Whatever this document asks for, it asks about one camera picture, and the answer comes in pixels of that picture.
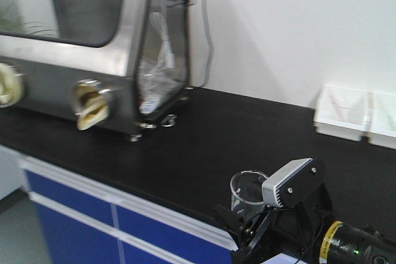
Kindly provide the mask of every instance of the lab bench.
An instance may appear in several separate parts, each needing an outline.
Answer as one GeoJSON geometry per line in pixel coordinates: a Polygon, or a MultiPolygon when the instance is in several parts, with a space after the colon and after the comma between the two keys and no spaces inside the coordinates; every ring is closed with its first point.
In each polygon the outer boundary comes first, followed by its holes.
{"type": "Polygon", "coordinates": [[[190,96],[174,127],[146,130],[137,143],[0,110],[0,145],[18,152],[59,263],[94,254],[95,263],[230,263],[235,245],[212,209],[230,204],[232,175],[271,175],[301,158],[326,164],[338,219],[396,235],[396,150],[317,134],[309,108],[205,89],[190,96]]]}

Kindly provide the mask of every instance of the robotic arm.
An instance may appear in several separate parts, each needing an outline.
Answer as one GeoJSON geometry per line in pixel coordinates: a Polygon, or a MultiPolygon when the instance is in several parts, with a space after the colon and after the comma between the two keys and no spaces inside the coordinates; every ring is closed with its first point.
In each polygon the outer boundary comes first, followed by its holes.
{"type": "Polygon", "coordinates": [[[285,253],[310,264],[396,264],[396,243],[373,228],[335,219],[320,160],[293,160],[262,183],[265,206],[249,219],[218,205],[215,218],[236,242],[233,264],[285,253]]]}

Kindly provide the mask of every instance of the stainless steel glove box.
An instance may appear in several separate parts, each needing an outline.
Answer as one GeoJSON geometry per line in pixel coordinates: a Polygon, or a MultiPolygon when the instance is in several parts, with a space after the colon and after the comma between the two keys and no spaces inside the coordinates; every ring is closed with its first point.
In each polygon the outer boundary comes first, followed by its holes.
{"type": "Polygon", "coordinates": [[[0,106],[139,134],[189,83],[186,0],[0,0],[0,106]]]}

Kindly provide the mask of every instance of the glove box window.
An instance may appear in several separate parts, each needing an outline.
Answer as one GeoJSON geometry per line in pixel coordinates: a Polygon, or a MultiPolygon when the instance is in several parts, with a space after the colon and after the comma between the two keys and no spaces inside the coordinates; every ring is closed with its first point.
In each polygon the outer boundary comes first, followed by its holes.
{"type": "Polygon", "coordinates": [[[0,0],[0,32],[101,46],[118,27],[122,0],[0,0]]]}
{"type": "Polygon", "coordinates": [[[140,112],[154,113],[186,83],[184,0],[150,0],[138,70],[140,112]]]}

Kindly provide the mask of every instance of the cabinet door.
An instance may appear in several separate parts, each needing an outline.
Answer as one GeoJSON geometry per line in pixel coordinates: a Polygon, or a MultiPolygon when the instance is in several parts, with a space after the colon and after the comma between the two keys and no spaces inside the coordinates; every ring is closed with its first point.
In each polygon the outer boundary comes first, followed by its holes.
{"type": "Polygon", "coordinates": [[[36,205],[54,264],[120,264],[117,238],[36,205]]]}
{"type": "Polygon", "coordinates": [[[120,230],[190,262],[231,263],[230,251],[223,247],[123,207],[117,213],[120,230]]]}
{"type": "Polygon", "coordinates": [[[125,242],[123,242],[123,249],[125,264],[171,264],[125,242]]]}
{"type": "Polygon", "coordinates": [[[25,170],[32,191],[77,210],[105,224],[113,225],[110,203],[56,182],[40,174],[25,170]]]}

